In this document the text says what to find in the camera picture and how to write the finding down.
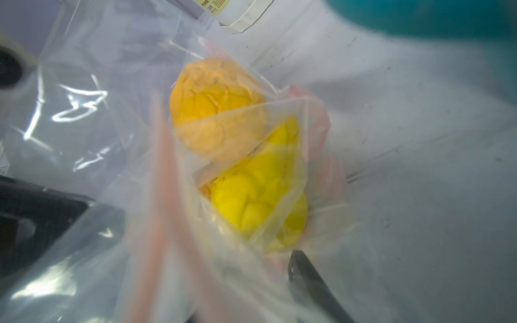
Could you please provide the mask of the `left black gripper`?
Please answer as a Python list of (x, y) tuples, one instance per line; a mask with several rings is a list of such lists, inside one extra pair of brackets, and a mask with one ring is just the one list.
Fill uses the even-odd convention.
[(125, 212), (88, 196), (2, 176), (1, 294), (75, 223), (83, 227), (87, 243), (103, 232), (119, 241), (125, 233)]

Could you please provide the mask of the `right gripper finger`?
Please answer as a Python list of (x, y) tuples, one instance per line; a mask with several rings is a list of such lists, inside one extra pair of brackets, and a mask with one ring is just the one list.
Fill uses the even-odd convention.
[(297, 303), (306, 305), (311, 301), (334, 322), (354, 322), (302, 250), (292, 251), (288, 262), (288, 279), (293, 285), (291, 295)]

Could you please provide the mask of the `bright yellow pear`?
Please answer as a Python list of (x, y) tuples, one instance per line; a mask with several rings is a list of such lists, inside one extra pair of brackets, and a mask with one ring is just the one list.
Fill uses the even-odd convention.
[(266, 251), (291, 248), (308, 219), (308, 166), (297, 117), (280, 123), (256, 152), (200, 191), (233, 228)]

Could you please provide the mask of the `clear zip-top bag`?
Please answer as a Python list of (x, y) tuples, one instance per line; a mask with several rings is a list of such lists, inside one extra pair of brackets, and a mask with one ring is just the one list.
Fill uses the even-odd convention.
[[(294, 250), (354, 322), (397, 320), (345, 196), (337, 125), (319, 99), (276, 89), (168, 1), (79, 1), (61, 25), (65, 32), (5, 102), (11, 178), (118, 207), (125, 233), (87, 243), (73, 224), (2, 296), (2, 322), (334, 322), (291, 295)], [(238, 63), (267, 99), (266, 135), (238, 160), (191, 151), (172, 122), (181, 71), (208, 58)], [(294, 246), (268, 252), (200, 189), (289, 117), (304, 130), (308, 219)]]

